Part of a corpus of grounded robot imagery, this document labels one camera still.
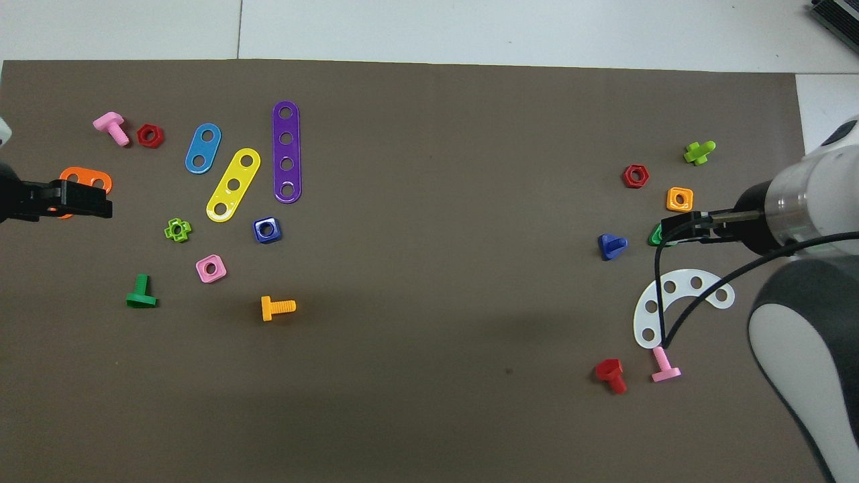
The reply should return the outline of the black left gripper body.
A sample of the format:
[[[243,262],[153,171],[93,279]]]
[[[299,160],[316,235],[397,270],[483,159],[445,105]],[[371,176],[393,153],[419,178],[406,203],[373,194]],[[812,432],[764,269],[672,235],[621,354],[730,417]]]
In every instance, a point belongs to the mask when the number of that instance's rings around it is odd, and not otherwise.
[[[30,220],[18,213],[19,204],[26,194],[27,189],[18,175],[6,163],[1,162],[1,223],[9,219]]]

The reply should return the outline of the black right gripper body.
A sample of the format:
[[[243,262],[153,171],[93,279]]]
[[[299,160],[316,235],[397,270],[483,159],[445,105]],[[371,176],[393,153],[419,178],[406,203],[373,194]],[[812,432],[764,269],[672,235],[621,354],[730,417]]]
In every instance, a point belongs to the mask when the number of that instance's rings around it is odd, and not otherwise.
[[[765,217],[765,199],[772,180],[755,184],[746,189],[733,207],[733,212],[758,212],[760,216],[733,223],[733,234],[752,253],[758,256],[779,250],[783,245],[776,240]]]

